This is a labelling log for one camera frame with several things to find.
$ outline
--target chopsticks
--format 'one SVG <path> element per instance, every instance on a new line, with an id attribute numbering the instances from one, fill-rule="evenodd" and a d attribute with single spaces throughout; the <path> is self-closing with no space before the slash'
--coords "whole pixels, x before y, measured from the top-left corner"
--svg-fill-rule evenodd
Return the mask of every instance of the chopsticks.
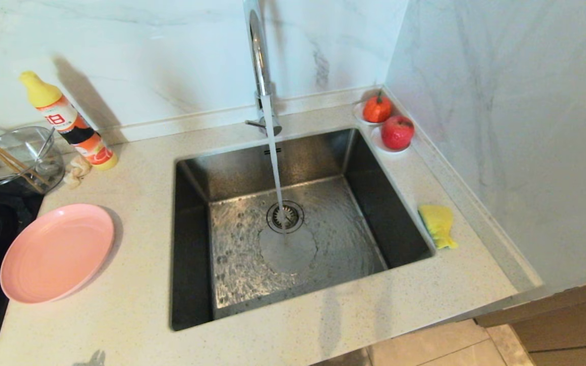
<path id="1" fill-rule="evenodd" d="M 2 160 L 2 162 L 4 162 L 15 173 L 18 173 L 19 175 L 21 175 L 40 194 L 44 194 L 44 191 L 42 190 L 42 188 L 40 188 L 40 186 L 38 186 L 30 177 L 26 176 L 26 174 L 21 173 L 22 171 L 25 171 L 25 170 L 28 169 L 28 166 L 26 166 L 26 164 L 24 164 L 20 160 L 17 160 L 13 155 L 10 155 L 9 152 L 7 152 L 6 150 L 4 150 L 2 148 L 0 148 L 0 160 Z M 28 174 L 31 177 L 33 177 L 33 174 L 32 173 L 28 172 Z M 42 183 L 45 183 L 45 185 L 49 185 L 49 181 L 47 181 L 46 179 L 44 179 L 39 174 L 35 174 L 35 176 L 38 177 L 38 179 L 41 180 Z"/>

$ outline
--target red apple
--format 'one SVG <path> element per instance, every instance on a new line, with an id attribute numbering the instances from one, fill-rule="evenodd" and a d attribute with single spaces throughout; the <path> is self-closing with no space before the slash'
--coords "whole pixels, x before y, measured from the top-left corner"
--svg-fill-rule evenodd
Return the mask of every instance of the red apple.
<path id="1" fill-rule="evenodd" d="M 381 127 L 381 140 L 387 148 L 404 150 L 415 133 L 413 122 L 405 116 L 392 116 Z"/>

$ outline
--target running water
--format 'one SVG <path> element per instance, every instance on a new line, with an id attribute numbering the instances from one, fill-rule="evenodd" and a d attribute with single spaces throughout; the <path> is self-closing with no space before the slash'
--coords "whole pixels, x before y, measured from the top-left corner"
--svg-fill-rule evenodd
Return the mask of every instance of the running water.
<path id="1" fill-rule="evenodd" d="M 273 176 L 275 177 L 275 189 L 277 190 L 277 204 L 279 212 L 277 218 L 283 223 L 284 232 L 286 232 L 286 218 L 284 213 L 284 204 L 282 203 L 282 187 L 279 183 L 279 167 L 277 167 L 277 150 L 275 150 L 275 130 L 273 128 L 273 109 L 270 105 L 270 95 L 261 98 L 263 107 L 263 118 L 266 120 L 266 132 L 268 133 L 268 148 L 270 149 L 270 162 L 273 165 Z"/>

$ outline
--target drain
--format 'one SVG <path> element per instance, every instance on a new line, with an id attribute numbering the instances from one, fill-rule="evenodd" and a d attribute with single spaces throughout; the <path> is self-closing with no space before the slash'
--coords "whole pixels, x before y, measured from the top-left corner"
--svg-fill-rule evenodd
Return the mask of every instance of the drain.
<path id="1" fill-rule="evenodd" d="M 280 234 L 298 230 L 304 222 L 304 211 L 299 204 L 293 201 L 283 201 L 284 214 L 279 213 L 279 204 L 270 206 L 267 214 L 268 226 Z"/>

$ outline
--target bottle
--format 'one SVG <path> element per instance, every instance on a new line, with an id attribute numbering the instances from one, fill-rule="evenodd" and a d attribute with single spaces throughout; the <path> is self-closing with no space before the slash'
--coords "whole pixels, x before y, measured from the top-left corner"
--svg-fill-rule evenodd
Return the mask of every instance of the bottle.
<path id="1" fill-rule="evenodd" d="M 107 170 L 116 165 L 118 156 L 105 145 L 101 135 L 90 127 L 57 86 L 45 83 L 32 71 L 22 72 L 19 81 L 26 86 L 31 105 L 93 167 Z"/>

